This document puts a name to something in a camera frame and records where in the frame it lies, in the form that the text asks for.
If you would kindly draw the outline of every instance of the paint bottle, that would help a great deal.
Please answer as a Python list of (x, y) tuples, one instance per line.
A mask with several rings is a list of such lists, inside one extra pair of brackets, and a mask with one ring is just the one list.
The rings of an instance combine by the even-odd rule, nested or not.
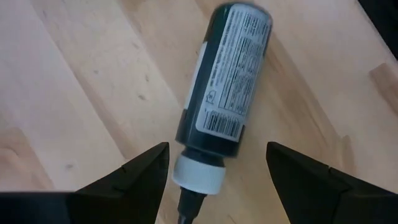
[(220, 191), (223, 159), (238, 155), (271, 27), (270, 14), (248, 3), (222, 4), (211, 16), (175, 138), (185, 145), (173, 172), (180, 224)]

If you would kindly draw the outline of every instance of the wood grain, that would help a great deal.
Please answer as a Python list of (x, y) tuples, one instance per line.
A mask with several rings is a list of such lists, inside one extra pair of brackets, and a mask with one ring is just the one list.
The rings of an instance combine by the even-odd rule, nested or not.
[(381, 96), (398, 115), (398, 77), (386, 63), (371, 70), (370, 76)]
[(0, 114), (54, 187), (75, 190), (116, 169), (120, 152), (31, 4), (1, 1), (0, 15)]
[[(56, 189), (88, 184), (161, 141), (173, 164), (198, 50), (223, 1), (30, 2), (0, 3), (0, 128), (22, 130)], [(239, 156), (196, 222), (289, 222), (268, 141), (398, 192), (398, 118), (368, 77), (398, 66), (356, 1), (254, 2), (274, 18), (266, 62)], [(169, 180), (157, 223), (176, 223), (178, 197)]]
[(0, 133), (0, 191), (51, 190), (53, 185), (20, 129)]

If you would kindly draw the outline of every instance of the bottle tip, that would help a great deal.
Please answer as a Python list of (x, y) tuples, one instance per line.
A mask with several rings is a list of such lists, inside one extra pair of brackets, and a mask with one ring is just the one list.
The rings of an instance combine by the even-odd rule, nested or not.
[(183, 215), (178, 216), (178, 224), (192, 224), (192, 223), (193, 223), (193, 219), (187, 218)]
[(178, 203), (178, 224), (191, 224), (199, 214), (200, 207), (206, 195), (181, 188), (180, 201)]

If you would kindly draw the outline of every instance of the label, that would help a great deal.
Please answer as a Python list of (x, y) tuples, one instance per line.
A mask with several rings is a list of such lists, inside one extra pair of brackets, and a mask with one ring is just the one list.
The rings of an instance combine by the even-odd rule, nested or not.
[(197, 81), (199, 68), (200, 68), (200, 65), (201, 65), (201, 61), (203, 60), (203, 56), (205, 54), (205, 51), (206, 51), (206, 47), (207, 47), (207, 42), (204, 42), (201, 45), (201, 48), (200, 48), (199, 57), (198, 57), (198, 61), (197, 61), (197, 66), (195, 67), (195, 71), (194, 71), (193, 77), (192, 77), (191, 89), (189, 89), (189, 94), (188, 94), (188, 97), (185, 100), (185, 104), (184, 104), (184, 109), (186, 109), (186, 110), (189, 107), (189, 102), (191, 102), (193, 88), (195, 87), (195, 82)]
[(261, 69), (271, 19), (245, 4), (229, 11), (195, 126), (239, 141)]

